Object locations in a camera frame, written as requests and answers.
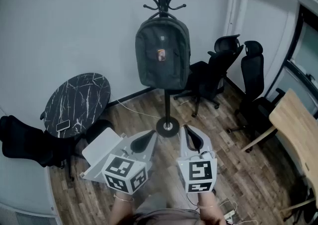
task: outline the black marble table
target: black marble table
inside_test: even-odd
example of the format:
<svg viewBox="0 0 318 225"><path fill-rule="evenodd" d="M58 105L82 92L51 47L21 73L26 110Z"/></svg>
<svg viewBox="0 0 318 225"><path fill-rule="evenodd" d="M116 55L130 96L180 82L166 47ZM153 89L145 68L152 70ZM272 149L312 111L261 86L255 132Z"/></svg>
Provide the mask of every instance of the black marble table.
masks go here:
<svg viewBox="0 0 318 225"><path fill-rule="evenodd" d="M46 130L57 138L85 132L106 108L110 97L108 80L97 73L85 73L62 84L49 99L42 114ZM56 125L70 120L70 127L57 132Z"/></svg>

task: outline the black backpack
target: black backpack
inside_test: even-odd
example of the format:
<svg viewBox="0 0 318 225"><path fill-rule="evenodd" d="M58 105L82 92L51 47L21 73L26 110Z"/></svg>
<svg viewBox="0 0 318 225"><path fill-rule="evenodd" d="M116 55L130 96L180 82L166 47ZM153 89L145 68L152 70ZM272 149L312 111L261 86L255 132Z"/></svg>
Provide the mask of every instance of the black backpack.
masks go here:
<svg viewBox="0 0 318 225"><path fill-rule="evenodd" d="M136 35L136 57L140 82L167 90L185 88L190 65L189 30L173 15L142 23Z"/></svg>

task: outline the desk leg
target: desk leg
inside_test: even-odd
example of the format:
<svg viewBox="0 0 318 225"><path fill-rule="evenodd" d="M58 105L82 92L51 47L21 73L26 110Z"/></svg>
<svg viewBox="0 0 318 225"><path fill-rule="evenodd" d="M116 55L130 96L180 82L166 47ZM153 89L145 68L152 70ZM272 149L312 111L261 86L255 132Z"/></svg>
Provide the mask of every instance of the desk leg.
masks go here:
<svg viewBox="0 0 318 225"><path fill-rule="evenodd" d="M289 210L292 210L292 209L295 209L295 208L299 208L299 207L307 205L307 204L309 204L309 203L311 203L311 202L313 202L315 200L316 200L316 198L312 198L312 199L306 200L306 201L304 201L304 202L302 202L300 204L297 204L297 205L294 205L292 207L288 207L288 208L285 208L285 209L282 209L282 210L279 210L279 211L280 212L285 212L285 211L289 211Z"/></svg>
<svg viewBox="0 0 318 225"><path fill-rule="evenodd" d="M249 149L250 147L252 147L253 145L257 144L258 142L260 142L263 138L267 137L269 134L271 134L273 131L275 131L276 128L274 126L270 127L266 132L264 132L262 135L260 135L258 138L256 138L255 140L253 140L250 144L248 144L247 146L245 146L241 151L245 151L247 149Z"/></svg>

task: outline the wooden desk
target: wooden desk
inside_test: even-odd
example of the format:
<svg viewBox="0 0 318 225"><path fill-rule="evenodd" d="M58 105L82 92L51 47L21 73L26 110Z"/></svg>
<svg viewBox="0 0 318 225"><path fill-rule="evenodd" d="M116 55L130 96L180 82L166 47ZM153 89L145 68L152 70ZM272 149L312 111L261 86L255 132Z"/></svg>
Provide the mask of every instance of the wooden desk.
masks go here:
<svg viewBox="0 0 318 225"><path fill-rule="evenodd" d="M318 190L318 122L291 89L269 115L269 120L273 126L244 147L242 151L255 145L277 129L295 149L303 171L313 185L316 196Z"/></svg>

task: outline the power strip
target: power strip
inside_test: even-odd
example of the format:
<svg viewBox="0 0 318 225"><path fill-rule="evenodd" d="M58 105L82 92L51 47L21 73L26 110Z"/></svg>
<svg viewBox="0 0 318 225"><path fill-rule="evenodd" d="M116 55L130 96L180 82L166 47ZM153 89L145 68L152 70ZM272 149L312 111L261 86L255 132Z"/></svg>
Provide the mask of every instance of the power strip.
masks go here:
<svg viewBox="0 0 318 225"><path fill-rule="evenodd" d="M233 224L233 219L232 216L235 215L234 210L230 211L229 213L227 213L226 215L224 215L224 218L227 222L230 222L231 224Z"/></svg>

